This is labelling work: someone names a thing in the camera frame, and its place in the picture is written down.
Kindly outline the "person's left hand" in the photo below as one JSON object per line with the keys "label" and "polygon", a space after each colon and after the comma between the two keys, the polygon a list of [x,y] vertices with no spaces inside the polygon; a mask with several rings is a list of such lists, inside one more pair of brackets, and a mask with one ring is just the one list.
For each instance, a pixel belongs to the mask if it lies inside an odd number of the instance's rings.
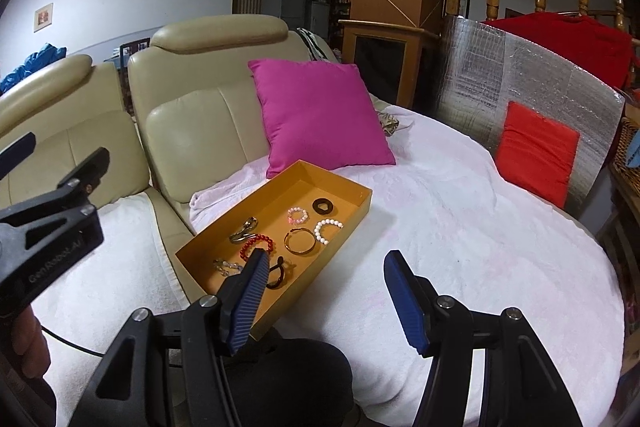
{"label": "person's left hand", "polygon": [[47,373],[51,364],[50,351],[31,307],[15,319],[11,338],[12,347],[21,359],[22,371],[27,378],[40,378]]}

